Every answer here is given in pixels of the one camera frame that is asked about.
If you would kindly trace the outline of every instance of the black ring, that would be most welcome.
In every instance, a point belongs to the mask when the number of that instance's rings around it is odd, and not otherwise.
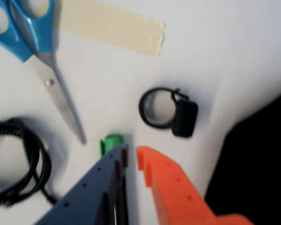
[[[142,118],[142,120],[148,124],[149,126],[153,127],[153,128],[158,128],[158,129],[169,129],[171,128],[171,125],[172,125],[172,122],[175,118],[175,116],[173,117],[172,120],[170,120],[169,122],[165,123],[165,124],[155,124],[155,123],[152,123],[150,122],[146,115],[145,115],[145,107],[144,107],[144,104],[145,104],[145,100],[146,98],[152,94],[153,92],[156,92],[156,91],[160,91],[160,90],[163,90],[163,91],[169,91],[171,93],[171,99],[173,100],[173,102],[175,103],[175,105],[177,104],[177,100],[175,98],[175,95],[178,95],[180,97],[183,97],[183,98],[186,98],[188,99],[188,96],[184,95],[184,94],[181,94],[180,93],[180,89],[175,89],[175,90],[172,90],[172,89],[169,89],[169,88],[164,88],[164,87],[157,87],[157,88],[153,88],[153,89],[150,89],[148,90],[140,99],[140,102],[139,102],[139,112],[140,112],[140,116]]]

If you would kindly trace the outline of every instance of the white table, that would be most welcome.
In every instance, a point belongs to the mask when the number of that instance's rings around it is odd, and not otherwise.
[[[204,196],[226,133],[281,94],[281,0],[103,2],[166,22],[165,42],[160,56],[153,58],[69,32],[54,32],[54,58],[87,144],[77,141],[43,86],[2,47],[0,120],[25,118],[42,137],[53,161],[49,186],[59,196],[100,158],[100,138],[124,134],[130,146],[130,224],[155,225],[151,191],[137,171],[135,146],[152,146],[176,160]],[[140,119],[141,95],[161,85],[180,87],[199,104],[191,139],[152,129]],[[21,143],[16,142],[15,149],[1,149],[0,180],[18,180],[28,168]],[[0,225],[33,224],[50,208],[38,193],[8,210],[0,207]]]

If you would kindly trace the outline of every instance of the black strap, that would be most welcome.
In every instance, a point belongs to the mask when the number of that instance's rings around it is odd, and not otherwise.
[[[140,112],[140,116],[142,118],[142,120],[148,124],[149,126],[151,127],[154,127],[154,128],[158,128],[158,129],[168,129],[168,128],[171,128],[171,125],[172,125],[172,122],[173,120],[165,123],[165,124],[155,124],[155,123],[152,123],[150,122],[146,115],[145,115],[145,101],[146,101],[146,98],[156,92],[156,91],[160,91],[160,90],[163,90],[163,91],[169,91],[171,92],[171,99],[173,100],[173,102],[175,103],[175,105],[177,105],[177,100],[176,100],[176,95],[182,97],[182,98],[185,98],[185,99],[188,99],[188,96],[184,95],[184,94],[181,94],[180,93],[180,89],[175,89],[175,90],[172,90],[172,89],[169,89],[169,88],[164,88],[164,87],[157,87],[157,88],[153,88],[153,89],[150,89],[148,90],[140,99],[140,102],[139,102],[139,112]]]
[[[6,122],[0,122],[0,135],[13,135],[21,138],[30,165],[29,171],[19,182],[0,193],[0,205],[12,206],[15,203],[29,198],[39,190],[42,190],[47,200],[54,204],[56,199],[49,195],[44,188],[51,174],[51,160],[38,136],[25,127],[20,119],[11,119]],[[36,168],[40,153],[42,155],[43,165],[39,176],[36,172]],[[32,177],[36,181],[35,186],[29,192],[22,193]]]

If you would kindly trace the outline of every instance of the scissors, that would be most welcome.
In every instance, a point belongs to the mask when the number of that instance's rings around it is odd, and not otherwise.
[[[52,19],[53,19],[53,0],[49,0],[47,12],[38,18],[29,16],[24,12],[21,0],[10,0],[25,21],[36,52],[30,49],[18,30],[14,20],[8,0],[0,0],[8,19],[8,28],[0,34],[0,44],[13,53],[24,65],[34,69],[45,88],[51,96],[52,101],[58,108],[64,120],[83,143],[84,138],[77,120],[71,110],[70,104],[63,92],[59,79],[55,73],[52,61]]]

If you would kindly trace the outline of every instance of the tape strip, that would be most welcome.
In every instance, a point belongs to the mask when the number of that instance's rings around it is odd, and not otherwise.
[[[37,10],[42,15],[47,1]],[[54,27],[110,45],[156,56],[164,23],[91,0],[54,1]]]

